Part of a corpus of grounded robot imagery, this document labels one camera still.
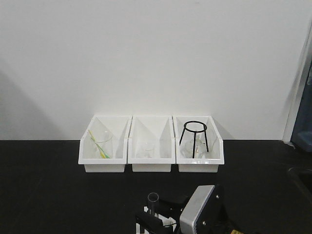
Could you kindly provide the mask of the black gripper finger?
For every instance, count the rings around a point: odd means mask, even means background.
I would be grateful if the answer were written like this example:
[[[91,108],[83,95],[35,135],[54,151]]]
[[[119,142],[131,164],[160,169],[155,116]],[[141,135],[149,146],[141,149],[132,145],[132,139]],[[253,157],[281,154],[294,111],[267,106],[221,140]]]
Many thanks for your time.
[[[187,195],[160,195],[157,211],[162,215],[181,214],[188,201]]]
[[[139,225],[139,233],[144,234],[147,230],[150,234],[161,234],[163,222],[158,217],[153,217],[147,212],[140,211],[135,214],[136,224]]]

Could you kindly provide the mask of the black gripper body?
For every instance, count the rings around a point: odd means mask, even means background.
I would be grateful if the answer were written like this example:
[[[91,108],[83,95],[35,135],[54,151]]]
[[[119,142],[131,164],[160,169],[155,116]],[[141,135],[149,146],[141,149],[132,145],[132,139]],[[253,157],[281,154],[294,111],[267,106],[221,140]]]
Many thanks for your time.
[[[224,189],[220,185],[215,185],[213,194],[209,199],[209,216],[213,218],[213,223],[207,234],[230,234],[233,225],[227,215],[224,202]]]

